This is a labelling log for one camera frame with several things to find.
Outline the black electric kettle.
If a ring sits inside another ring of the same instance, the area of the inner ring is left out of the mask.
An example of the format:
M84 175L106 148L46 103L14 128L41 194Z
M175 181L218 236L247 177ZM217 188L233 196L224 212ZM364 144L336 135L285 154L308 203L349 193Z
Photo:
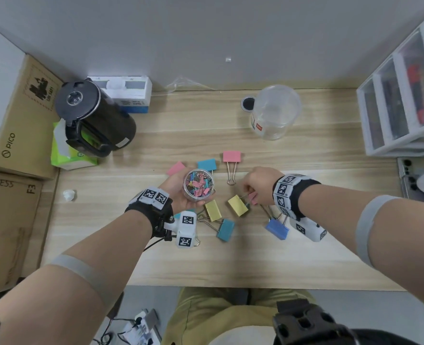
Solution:
M65 82L54 107L65 143L86 156L105 158L135 138L134 119L91 79Z

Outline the grey metal device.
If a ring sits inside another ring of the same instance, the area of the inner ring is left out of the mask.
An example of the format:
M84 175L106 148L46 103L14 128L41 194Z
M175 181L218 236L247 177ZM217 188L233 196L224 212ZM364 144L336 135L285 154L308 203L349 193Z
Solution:
M397 166L403 197L424 202L424 158L399 157Z

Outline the person's left forearm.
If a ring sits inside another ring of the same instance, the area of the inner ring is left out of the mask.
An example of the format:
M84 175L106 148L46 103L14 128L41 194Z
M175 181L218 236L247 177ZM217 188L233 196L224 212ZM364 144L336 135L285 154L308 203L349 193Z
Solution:
M0 345L90 345L152 236L129 210L0 299Z

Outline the clear plastic bag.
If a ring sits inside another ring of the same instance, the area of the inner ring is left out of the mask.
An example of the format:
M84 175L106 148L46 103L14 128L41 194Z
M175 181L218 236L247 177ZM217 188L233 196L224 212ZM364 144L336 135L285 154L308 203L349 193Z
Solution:
M180 91L215 91L214 88L193 81L184 76L178 76L173 82L164 86L164 90L169 93Z

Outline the black body-worn device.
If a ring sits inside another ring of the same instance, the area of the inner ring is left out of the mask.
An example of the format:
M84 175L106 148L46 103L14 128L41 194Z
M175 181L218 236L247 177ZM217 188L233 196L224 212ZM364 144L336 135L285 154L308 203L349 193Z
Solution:
M273 345L360 345L357 334L307 299L278 301Z

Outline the flat brown cardboard box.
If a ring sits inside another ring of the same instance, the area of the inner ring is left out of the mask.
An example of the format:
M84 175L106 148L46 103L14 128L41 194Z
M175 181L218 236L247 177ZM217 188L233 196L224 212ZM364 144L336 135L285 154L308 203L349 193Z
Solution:
M42 185L0 173L0 292L13 288L21 275Z

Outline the yellow binder clip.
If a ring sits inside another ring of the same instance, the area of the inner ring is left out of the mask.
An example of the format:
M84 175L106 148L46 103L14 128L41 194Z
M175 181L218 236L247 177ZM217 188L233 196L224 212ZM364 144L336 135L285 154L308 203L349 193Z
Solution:
M252 207L246 195L235 195L227 201L227 204L238 217L249 212Z
M223 218L215 200L205 204L204 209L197 214L198 220L207 219L211 222L219 221Z

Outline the white and blue box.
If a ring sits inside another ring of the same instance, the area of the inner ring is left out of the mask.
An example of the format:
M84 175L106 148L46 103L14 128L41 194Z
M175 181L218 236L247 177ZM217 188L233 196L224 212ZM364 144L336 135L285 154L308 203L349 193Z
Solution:
M148 76L88 76L121 109L129 114L146 114L152 95Z

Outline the blue binder clip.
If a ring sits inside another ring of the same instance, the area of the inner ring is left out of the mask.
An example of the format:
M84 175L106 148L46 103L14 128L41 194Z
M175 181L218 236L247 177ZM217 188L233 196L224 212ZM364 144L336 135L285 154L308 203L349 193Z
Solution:
M289 229L282 224L276 216L274 216L271 208L269 206L259 205L266 216L268 217L268 222L265 225L265 229L270 232L272 235L274 235L276 238L278 238L281 241L284 241L287 239L287 235L289 232Z

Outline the large clear plastic jar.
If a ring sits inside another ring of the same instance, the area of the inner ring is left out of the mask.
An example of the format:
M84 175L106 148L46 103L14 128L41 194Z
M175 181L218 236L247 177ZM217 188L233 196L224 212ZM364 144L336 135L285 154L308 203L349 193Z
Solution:
M277 140L284 136L301 112L301 98L293 88L268 86L255 97L250 125L262 139Z

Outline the black wrist band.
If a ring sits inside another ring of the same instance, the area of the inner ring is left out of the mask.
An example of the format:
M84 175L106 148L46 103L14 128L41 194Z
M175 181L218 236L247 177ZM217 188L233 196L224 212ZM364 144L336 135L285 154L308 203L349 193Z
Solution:
M320 184L320 182L306 175L295 173L284 175L273 184L274 204L284 215L300 221L305 218L298 204L301 193L316 184Z
M167 237L170 239L172 231L164 228L164 224L173 224L175 221L172 203L169 193L150 186L131 199L125 212L135 210L145 215L152 227L151 237L166 240Z

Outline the person's right hand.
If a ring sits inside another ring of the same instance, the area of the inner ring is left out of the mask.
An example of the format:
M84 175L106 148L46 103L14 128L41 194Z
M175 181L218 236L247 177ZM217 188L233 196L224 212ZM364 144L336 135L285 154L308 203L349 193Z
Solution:
M273 187L284 173L270 167L254 167L246 175L259 175L259 204L274 205Z

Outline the white power strip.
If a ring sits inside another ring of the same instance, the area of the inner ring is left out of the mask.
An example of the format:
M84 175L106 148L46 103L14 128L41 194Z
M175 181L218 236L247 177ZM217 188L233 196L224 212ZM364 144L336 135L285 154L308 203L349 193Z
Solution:
M161 345L161 337L157 330L159 318L154 309L143 309L129 320L118 333L118 338L126 345Z

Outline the person's right forearm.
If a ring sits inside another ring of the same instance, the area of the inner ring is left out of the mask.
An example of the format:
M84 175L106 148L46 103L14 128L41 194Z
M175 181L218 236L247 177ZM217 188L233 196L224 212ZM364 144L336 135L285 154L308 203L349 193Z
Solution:
M301 193L298 207L424 303L424 203L316 184Z

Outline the olive trousers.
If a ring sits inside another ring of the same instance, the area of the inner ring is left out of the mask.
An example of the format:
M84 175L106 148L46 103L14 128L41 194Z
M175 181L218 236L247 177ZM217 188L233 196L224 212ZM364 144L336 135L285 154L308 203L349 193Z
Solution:
M161 345L273 345L278 301L317 301L305 289L248 290L249 302L236 303L232 288L183 287Z

